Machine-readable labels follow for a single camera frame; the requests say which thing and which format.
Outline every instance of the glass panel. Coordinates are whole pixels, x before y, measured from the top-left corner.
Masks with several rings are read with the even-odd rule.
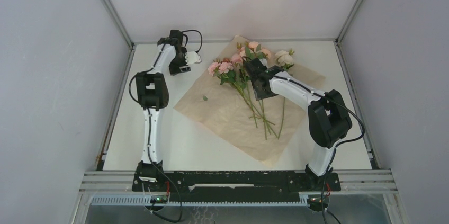
[[[332,195],[329,210],[341,223],[389,224],[382,195]],[[177,219],[179,207],[159,211]],[[327,213],[329,224],[337,223]],[[183,223],[323,223],[321,212],[307,207],[183,207]],[[143,206],[91,206],[87,216],[90,224],[168,223],[152,215]]]

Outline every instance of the white flower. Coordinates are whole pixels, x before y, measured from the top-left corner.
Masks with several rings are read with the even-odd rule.
[[[286,64],[293,64],[293,57],[291,57],[287,51],[284,50],[279,51],[274,55],[274,57],[280,66],[284,66]]]
[[[281,56],[284,56],[284,55],[288,55],[289,53],[287,52],[287,51],[284,51],[284,50],[281,50],[281,51],[279,51],[279,52],[277,52],[275,55],[274,55],[274,58],[279,58],[279,57],[281,57]]]

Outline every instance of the gray wall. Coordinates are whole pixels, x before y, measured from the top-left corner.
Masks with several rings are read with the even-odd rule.
[[[411,223],[447,223],[449,0],[365,0],[343,53]]]
[[[128,47],[100,0],[0,6],[0,223],[67,223]]]

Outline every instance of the pink flower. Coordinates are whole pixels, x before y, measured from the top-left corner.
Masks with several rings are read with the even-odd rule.
[[[271,58],[272,54],[271,54],[271,52],[268,49],[263,48],[263,49],[261,49],[261,52],[265,54],[266,58],[268,58],[268,59]]]
[[[213,62],[208,68],[209,74],[213,75],[213,73],[218,68],[218,66],[220,66],[220,64],[218,62]]]
[[[235,53],[232,57],[231,57],[231,63],[235,64],[241,64],[243,63],[243,59],[241,58],[241,56],[238,53]]]
[[[258,45],[259,45],[259,42],[251,41],[251,42],[248,44],[248,47],[251,48],[251,49],[256,49]]]
[[[218,67],[218,72],[220,74],[222,73],[228,73],[230,70],[233,70],[234,67],[232,66],[232,63],[230,62],[222,62],[220,66]]]
[[[245,54],[245,48],[243,48],[243,50],[240,52],[239,54],[241,57],[246,56]]]

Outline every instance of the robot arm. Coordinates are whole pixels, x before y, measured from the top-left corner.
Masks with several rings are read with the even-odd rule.
[[[325,93],[293,78],[278,66],[267,69],[259,59],[244,63],[257,100],[282,95],[308,112],[309,131],[316,143],[306,172],[322,177],[332,162],[335,147],[352,127],[339,92]]]
[[[135,75],[137,101],[143,108],[145,130],[141,160],[145,164],[160,164],[163,160],[160,150],[161,119],[168,105],[169,95],[164,73],[171,75],[190,71],[190,65],[200,63],[196,52],[187,52],[182,47],[183,33],[172,30],[170,37],[158,41],[158,55],[151,68]]]

